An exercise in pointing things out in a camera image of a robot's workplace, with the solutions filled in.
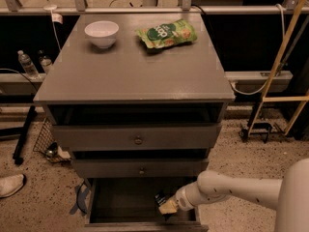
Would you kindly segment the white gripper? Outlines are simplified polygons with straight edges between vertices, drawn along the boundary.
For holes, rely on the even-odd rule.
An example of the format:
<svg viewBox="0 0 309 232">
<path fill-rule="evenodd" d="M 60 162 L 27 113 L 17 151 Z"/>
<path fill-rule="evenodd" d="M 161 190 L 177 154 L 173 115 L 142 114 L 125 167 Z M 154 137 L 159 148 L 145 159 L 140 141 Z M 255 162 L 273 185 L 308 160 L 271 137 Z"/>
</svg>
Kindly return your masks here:
<svg viewBox="0 0 309 232">
<path fill-rule="evenodd" d="M 179 188 L 175 194 L 175 200 L 169 198 L 159 206 L 159 211 L 162 215 L 175 214 L 180 208 L 182 211 L 189 211 L 194 206 L 189 201 L 189 195 L 195 190 L 194 184 L 188 184 Z"/>
</svg>

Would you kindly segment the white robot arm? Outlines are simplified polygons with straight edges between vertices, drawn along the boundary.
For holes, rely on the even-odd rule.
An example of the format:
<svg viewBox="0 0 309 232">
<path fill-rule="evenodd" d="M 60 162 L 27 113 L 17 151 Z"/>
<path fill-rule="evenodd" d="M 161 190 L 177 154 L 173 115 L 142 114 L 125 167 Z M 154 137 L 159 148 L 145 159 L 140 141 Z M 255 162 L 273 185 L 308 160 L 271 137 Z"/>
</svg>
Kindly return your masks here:
<svg viewBox="0 0 309 232">
<path fill-rule="evenodd" d="M 154 200 L 169 218 L 178 210 L 189 211 L 229 196 L 274 210 L 274 232 L 309 232 L 309 159 L 294 163 L 283 179 L 236 178 L 205 170 L 170 198 L 159 192 Z"/>
</svg>

